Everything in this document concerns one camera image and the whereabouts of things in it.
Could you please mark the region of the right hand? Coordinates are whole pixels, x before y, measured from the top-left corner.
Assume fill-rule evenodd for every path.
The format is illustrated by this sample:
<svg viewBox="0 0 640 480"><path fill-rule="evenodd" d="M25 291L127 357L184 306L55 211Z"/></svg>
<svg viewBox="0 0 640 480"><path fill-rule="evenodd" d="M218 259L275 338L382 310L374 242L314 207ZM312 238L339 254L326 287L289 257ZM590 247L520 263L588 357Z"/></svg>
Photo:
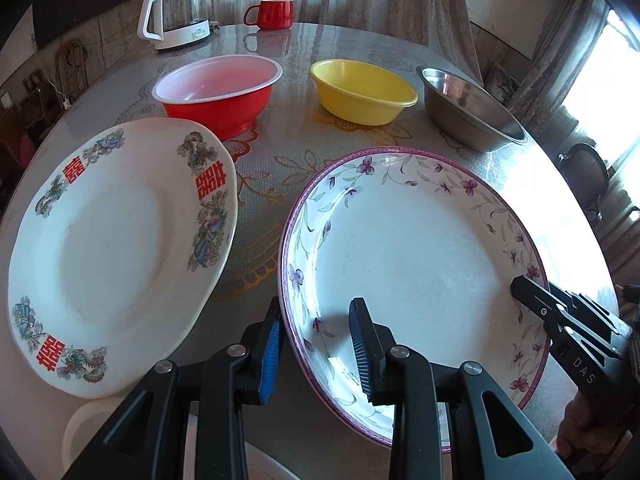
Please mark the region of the right hand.
<svg viewBox="0 0 640 480"><path fill-rule="evenodd" d="M594 408L581 392L565 407L551 447L575 478L602 477L631 440L631 433L603 408Z"/></svg>

